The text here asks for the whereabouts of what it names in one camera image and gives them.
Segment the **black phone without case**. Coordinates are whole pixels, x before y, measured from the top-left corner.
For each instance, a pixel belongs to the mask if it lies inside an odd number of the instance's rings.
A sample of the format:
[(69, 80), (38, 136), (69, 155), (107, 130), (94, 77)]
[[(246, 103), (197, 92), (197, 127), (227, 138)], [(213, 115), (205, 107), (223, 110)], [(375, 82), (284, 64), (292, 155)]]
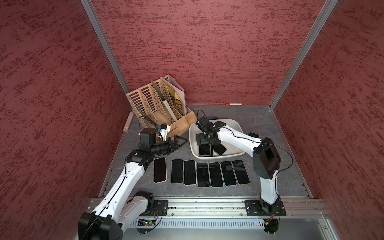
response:
[(213, 145), (213, 149), (219, 156), (222, 156), (227, 151), (227, 148), (222, 144)]

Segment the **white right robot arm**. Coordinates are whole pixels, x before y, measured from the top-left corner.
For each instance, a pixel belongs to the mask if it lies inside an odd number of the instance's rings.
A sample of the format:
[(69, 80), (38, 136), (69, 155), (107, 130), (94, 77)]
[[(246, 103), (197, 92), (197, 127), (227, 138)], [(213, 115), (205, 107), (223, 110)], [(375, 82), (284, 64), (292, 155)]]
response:
[(260, 211), (266, 216), (273, 216), (279, 209), (280, 197), (277, 190), (277, 175), (281, 157), (269, 138), (255, 138), (227, 126), (226, 123), (210, 122), (201, 117), (196, 126), (201, 131), (196, 134), (197, 145), (218, 145), (222, 142), (231, 144), (253, 158), (253, 169), (260, 177)]

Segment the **dark phone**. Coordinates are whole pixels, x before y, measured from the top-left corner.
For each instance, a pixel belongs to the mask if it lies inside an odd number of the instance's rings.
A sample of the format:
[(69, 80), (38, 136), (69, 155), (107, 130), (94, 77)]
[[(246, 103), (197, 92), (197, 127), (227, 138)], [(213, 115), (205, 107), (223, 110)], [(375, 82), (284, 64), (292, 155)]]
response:
[(214, 153), (213, 151), (213, 146), (211, 144), (202, 144), (199, 146), (200, 157), (212, 157)]

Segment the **small phone pink case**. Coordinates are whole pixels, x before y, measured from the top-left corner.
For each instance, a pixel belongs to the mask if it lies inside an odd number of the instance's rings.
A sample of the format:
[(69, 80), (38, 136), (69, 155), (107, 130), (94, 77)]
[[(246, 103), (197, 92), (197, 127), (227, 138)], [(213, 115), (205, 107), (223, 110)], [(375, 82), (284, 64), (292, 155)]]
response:
[(237, 182), (239, 185), (246, 185), (250, 183), (250, 179), (242, 160), (232, 161), (233, 168), (236, 174)]

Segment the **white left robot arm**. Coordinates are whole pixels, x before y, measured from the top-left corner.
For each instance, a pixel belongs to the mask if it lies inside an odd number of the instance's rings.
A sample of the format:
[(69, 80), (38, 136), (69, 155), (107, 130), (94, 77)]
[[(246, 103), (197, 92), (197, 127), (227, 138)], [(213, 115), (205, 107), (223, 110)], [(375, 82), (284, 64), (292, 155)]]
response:
[(124, 169), (104, 199), (91, 213), (83, 213), (78, 222), (80, 240), (121, 240), (124, 232), (138, 216), (154, 208), (153, 194), (140, 191), (129, 200), (136, 183), (144, 175), (154, 158), (167, 156), (188, 142), (173, 136), (157, 141), (159, 131), (144, 128), (140, 142), (124, 160)]

